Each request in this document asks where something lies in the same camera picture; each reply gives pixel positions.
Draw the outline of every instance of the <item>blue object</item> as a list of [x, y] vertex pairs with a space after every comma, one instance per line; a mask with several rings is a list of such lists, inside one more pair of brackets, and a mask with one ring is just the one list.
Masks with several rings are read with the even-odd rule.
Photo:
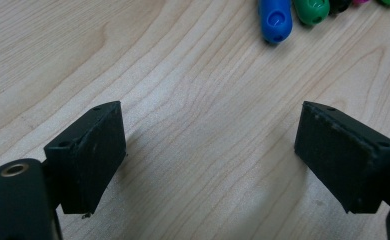
[[292, 31], [290, 0], [259, 0], [261, 32], [270, 43], [280, 43]]

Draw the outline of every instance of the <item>wooden table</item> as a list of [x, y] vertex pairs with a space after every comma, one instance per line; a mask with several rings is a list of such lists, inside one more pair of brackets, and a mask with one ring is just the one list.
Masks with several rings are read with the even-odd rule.
[[304, 100], [390, 137], [390, 8], [371, 2], [278, 46], [256, 0], [0, 1], [0, 165], [120, 100], [129, 156], [65, 239], [385, 239], [294, 154]]

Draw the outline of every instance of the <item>screw hole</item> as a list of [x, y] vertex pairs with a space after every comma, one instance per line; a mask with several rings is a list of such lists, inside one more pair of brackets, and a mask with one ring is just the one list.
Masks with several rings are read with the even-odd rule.
[[69, 141], [63, 141], [58, 144], [59, 147], [67, 147], [68, 145], [70, 145]]
[[389, 147], [390, 146], [389, 143], [387, 143], [387, 142], [378, 142], [378, 144], [382, 147]]
[[27, 163], [18, 163], [11, 165], [1, 172], [2, 177], [13, 177], [25, 172], [29, 168]]

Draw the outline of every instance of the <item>black 3d-printed part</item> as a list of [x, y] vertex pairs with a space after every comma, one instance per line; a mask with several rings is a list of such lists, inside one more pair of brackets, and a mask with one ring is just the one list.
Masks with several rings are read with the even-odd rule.
[[377, 211], [390, 172], [389, 138], [335, 108], [304, 102], [295, 153], [345, 211]]
[[94, 213], [126, 155], [120, 102], [89, 110], [44, 150], [64, 213]]
[[0, 239], [62, 239], [42, 164], [35, 159], [0, 167]]

